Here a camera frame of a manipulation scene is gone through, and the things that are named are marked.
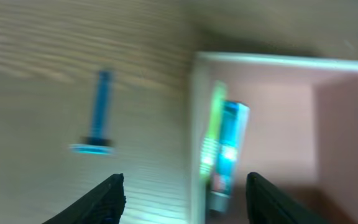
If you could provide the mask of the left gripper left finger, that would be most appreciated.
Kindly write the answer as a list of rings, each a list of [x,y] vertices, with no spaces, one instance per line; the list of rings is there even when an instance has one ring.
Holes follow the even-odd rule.
[[[125,204],[124,175],[113,174],[43,224],[119,224]]]

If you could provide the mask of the toothpaste tube white teal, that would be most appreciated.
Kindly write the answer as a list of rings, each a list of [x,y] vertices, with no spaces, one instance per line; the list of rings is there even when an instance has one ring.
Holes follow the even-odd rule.
[[[234,188],[236,164],[242,150],[250,108],[238,101],[225,101],[218,141],[218,154],[211,175],[208,209],[225,213]]]

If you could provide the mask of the blue disposable razor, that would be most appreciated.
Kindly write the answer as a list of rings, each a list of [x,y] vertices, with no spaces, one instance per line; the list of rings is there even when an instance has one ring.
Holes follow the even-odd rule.
[[[71,144],[70,149],[80,154],[109,155],[113,152],[111,140],[106,138],[108,111],[111,96],[111,81],[113,73],[110,70],[100,70],[94,94],[93,112],[89,133],[83,142]]]

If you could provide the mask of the green white toothbrush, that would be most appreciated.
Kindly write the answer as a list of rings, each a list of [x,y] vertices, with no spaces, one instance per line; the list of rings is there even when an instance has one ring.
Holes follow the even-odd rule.
[[[212,91],[208,128],[201,147],[200,177],[202,179],[209,178],[216,163],[225,98],[226,85],[222,81],[216,81]]]

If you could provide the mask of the white cardboard box pink inside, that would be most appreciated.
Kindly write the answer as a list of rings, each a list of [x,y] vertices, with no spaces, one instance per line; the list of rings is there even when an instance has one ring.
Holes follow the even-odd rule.
[[[201,147],[216,81],[250,108],[225,213],[208,209]],[[190,81],[190,223],[249,223],[256,172],[328,223],[358,223],[358,61],[200,52]]]

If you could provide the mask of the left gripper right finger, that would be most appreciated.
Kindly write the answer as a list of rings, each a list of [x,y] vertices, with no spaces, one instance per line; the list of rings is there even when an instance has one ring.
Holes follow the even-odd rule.
[[[247,175],[246,202],[250,224],[328,224],[256,172]]]

